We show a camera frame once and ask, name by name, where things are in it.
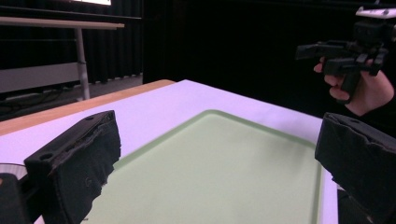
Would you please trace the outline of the clear round container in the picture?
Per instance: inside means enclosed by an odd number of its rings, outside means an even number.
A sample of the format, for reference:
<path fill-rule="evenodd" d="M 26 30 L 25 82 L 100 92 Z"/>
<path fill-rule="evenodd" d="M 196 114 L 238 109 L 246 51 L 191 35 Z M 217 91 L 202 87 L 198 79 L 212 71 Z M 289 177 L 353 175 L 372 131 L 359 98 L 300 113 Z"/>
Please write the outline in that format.
<path fill-rule="evenodd" d="M 12 174 L 18 180 L 27 175 L 27 170 L 24 165 L 15 163 L 0 163 L 0 173 Z"/>

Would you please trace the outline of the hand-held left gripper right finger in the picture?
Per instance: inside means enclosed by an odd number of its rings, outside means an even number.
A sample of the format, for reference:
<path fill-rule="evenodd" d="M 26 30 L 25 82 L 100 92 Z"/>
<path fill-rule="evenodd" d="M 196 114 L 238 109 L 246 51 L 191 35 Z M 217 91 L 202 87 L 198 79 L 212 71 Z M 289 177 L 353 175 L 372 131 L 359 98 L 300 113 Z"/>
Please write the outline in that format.
<path fill-rule="evenodd" d="M 327 113 L 315 159 L 373 224 L 396 224 L 396 138 L 357 119 Z"/>

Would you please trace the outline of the bright monitor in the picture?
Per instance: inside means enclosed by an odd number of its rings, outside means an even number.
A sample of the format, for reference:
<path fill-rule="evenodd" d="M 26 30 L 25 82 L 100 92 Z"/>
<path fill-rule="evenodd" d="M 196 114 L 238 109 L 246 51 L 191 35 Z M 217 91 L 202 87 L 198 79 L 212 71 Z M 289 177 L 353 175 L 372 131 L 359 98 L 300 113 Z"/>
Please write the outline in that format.
<path fill-rule="evenodd" d="M 96 4 L 100 6 L 111 6 L 111 0 L 72 0 L 75 2 L 86 3 L 86 4 Z"/>

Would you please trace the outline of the white desk with metal leg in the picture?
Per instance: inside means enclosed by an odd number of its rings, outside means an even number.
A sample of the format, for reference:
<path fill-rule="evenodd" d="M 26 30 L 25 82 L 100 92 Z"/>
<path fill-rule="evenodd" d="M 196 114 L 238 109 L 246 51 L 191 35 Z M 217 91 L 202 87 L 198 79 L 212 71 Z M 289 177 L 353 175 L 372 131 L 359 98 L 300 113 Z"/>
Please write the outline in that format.
<path fill-rule="evenodd" d="M 0 17 L 0 26 L 73 29 L 75 33 L 78 58 L 75 63 L 59 63 L 0 70 L 0 93 L 22 91 L 32 88 L 63 84 L 66 82 L 79 81 L 81 86 L 81 99 L 88 100 L 91 96 L 82 30 L 117 30 L 123 28 L 124 24 L 98 21 L 66 21 Z"/>

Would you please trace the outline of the white table cover sheet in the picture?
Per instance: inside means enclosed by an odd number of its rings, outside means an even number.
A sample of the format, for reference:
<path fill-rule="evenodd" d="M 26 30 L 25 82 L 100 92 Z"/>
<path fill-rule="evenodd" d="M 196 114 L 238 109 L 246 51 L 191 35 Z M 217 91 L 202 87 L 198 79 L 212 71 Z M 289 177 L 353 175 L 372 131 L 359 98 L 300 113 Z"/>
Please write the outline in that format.
<path fill-rule="evenodd" d="M 159 89 L 141 86 L 119 91 L 106 95 L 103 101 L 104 110 L 115 112 L 120 160 L 207 110 L 301 138 L 314 147 L 321 126 L 318 118 L 189 80 Z M 331 175 L 321 165 L 320 168 L 318 224 L 338 224 L 337 187 Z"/>

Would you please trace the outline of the black curtain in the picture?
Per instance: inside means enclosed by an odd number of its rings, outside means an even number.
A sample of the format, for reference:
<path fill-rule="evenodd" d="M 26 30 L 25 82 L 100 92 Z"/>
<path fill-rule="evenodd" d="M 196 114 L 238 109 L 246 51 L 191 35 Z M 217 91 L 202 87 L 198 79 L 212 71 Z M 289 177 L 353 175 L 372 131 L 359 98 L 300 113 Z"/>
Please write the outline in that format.
<path fill-rule="evenodd" d="M 297 46 L 352 37 L 375 0 L 0 0 L 0 16 L 122 22 L 83 33 L 88 77 L 189 79 L 320 117 L 345 108 Z"/>

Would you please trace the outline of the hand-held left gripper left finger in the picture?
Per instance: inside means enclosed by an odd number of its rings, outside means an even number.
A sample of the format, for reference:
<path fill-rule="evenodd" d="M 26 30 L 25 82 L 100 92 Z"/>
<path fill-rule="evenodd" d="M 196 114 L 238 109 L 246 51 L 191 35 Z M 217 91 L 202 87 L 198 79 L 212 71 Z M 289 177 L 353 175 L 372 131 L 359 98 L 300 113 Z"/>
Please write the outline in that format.
<path fill-rule="evenodd" d="M 119 159 L 120 135 L 113 110 L 80 120 L 26 158 L 45 223 L 80 224 Z"/>

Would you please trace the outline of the pale green tray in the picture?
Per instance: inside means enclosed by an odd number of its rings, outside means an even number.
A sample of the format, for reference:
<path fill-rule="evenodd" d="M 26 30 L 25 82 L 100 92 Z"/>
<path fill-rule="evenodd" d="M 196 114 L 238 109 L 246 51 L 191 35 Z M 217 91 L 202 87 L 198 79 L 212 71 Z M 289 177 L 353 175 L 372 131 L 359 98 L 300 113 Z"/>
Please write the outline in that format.
<path fill-rule="evenodd" d="M 82 224 L 318 224 L 314 149 L 207 110 L 122 158 Z"/>

